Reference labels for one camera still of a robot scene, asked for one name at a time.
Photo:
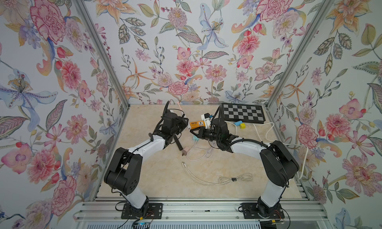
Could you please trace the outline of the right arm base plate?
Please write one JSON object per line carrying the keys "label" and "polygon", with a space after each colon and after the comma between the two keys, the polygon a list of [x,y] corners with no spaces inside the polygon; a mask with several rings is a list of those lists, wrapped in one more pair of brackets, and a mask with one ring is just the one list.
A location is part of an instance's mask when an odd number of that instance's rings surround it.
{"label": "right arm base plate", "polygon": [[273,207],[258,203],[242,203],[240,211],[243,213],[244,219],[266,219],[266,220],[280,220],[284,219],[284,210],[281,208],[280,203]]}

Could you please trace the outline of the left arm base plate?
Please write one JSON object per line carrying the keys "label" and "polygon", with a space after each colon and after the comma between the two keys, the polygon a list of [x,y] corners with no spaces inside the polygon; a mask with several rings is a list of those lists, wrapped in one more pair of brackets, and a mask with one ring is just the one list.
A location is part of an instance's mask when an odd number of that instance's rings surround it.
{"label": "left arm base plate", "polygon": [[125,203],[121,212],[121,219],[162,219],[163,204],[148,203],[143,205],[141,209],[137,209],[128,203]]}

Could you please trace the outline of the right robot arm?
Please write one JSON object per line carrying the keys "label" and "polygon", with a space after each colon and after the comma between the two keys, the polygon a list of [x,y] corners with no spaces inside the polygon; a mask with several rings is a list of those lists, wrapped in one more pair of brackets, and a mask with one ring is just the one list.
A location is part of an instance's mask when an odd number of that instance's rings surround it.
{"label": "right robot arm", "polygon": [[222,118],[222,110],[222,106],[217,109],[209,128],[199,126],[190,132],[199,139],[215,142],[222,151],[244,154],[262,162],[268,182],[257,201],[255,212],[261,218],[269,218],[281,207],[282,195],[299,171],[299,165],[281,141],[264,143],[231,134]]}

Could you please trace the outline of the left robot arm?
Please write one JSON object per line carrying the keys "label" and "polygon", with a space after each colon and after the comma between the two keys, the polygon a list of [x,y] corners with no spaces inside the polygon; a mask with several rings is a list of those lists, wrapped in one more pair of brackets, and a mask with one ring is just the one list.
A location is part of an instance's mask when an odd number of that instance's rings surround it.
{"label": "left robot arm", "polygon": [[167,102],[148,140],[129,149],[120,147],[115,150],[103,179],[112,193],[120,194],[130,207],[143,214],[149,205],[148,197],[138,187],[143,162],[172,143],[180,151],[184,149],[179,138],[189,120],[181,109],[170,109],[169,105]]}

